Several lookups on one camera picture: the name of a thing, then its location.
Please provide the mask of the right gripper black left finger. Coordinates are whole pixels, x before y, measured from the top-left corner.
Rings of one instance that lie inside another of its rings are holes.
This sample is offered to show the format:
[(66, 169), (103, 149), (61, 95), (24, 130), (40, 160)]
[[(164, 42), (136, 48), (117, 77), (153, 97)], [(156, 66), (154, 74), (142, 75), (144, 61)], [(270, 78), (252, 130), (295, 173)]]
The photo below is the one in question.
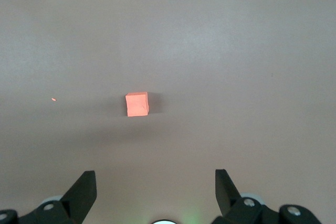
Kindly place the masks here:
[(1, 210), (1, 223), (83, 223), (96, 199), (95, 171), (85, 171), (59, 200), (44, 202), (21, 217), (14, 209)]

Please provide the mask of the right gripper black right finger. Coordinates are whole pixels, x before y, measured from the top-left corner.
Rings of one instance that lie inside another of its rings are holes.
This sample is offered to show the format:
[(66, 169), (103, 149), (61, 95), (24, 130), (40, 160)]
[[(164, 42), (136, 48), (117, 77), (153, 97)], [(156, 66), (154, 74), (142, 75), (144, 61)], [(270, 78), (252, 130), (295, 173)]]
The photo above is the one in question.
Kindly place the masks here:
[(319, 224), (320, 220), (307, 208), (282, 205), (274, 211), (252, 197), (243, 197), (225, 169), (215, 171), (215, 195), (221, 216), (213, 223), (237, 224)]

